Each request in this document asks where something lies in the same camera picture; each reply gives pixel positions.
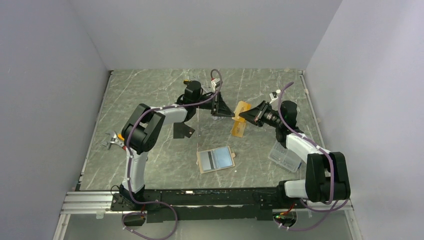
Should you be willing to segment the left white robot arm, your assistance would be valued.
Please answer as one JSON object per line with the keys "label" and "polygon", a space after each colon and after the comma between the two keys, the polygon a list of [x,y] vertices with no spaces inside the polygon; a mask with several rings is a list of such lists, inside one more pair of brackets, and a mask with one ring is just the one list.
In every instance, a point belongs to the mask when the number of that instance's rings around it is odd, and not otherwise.
{"label": "left white robot arm", "polygon": [[144,175],[148,154],[157,143],[163,126],[173,124],[178,132],[186,132],[188,126],[185,123],[197,109],[209,110],[214,117],[234,117],[220,93],[222,80],[212,78],[211,83],[212,90],[204,93],[199,81],[187,81],[184,93],[172,105],[150,107],[141,103],[124,125],[121,135],[126,150],[126,171],[119,194],[129,209],[137,210],[145,201]]}

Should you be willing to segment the black credit card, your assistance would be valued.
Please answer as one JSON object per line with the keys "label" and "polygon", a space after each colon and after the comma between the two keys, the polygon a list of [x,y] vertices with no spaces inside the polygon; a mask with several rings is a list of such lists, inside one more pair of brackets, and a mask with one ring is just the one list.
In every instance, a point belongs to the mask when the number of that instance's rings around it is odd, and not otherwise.
{"label": "black credit card", "polygon": [[173,123],[173,139],[190,138],[195,130],[184,122]]}

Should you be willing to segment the beige leather card holder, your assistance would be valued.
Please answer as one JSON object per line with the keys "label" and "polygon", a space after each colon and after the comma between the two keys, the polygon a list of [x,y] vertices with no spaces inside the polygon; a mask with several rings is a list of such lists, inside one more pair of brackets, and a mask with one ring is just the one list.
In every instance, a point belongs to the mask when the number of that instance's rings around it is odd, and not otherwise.
{"label": "beige leather card holder", "polygon": [[232,168],[236,165],[234,160],[236,155],[228,145],[198,151],[196,156],[197,165],[201,174]]}

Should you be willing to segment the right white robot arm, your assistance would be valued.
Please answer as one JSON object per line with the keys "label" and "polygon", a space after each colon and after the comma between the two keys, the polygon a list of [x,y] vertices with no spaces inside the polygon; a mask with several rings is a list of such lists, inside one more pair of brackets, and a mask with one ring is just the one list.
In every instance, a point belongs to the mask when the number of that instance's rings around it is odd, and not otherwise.
{"label": "right white robot arm", "polygon": [[289,207],[295,199],[328,203],[347,200],[351,195],[346,158],[341,152],[328,151],[308,138],[297,127],[297,104],[285,100],[276,110],[262,101],[258,106],[239,113],[247,122],[262,127],[275,128],[277,142],[294,153],[306,165],[305,178],[279,183],[276,203]]}

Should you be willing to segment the blue credit card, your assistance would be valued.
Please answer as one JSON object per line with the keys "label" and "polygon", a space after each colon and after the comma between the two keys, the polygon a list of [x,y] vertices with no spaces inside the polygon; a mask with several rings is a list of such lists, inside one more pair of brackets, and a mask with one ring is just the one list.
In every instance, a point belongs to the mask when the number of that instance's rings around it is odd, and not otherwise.
{"label": "blue credit card", "polygon": [[228,168],[233,165],[232,153],[228,146],[215,149],[213,156],[216,169]]}

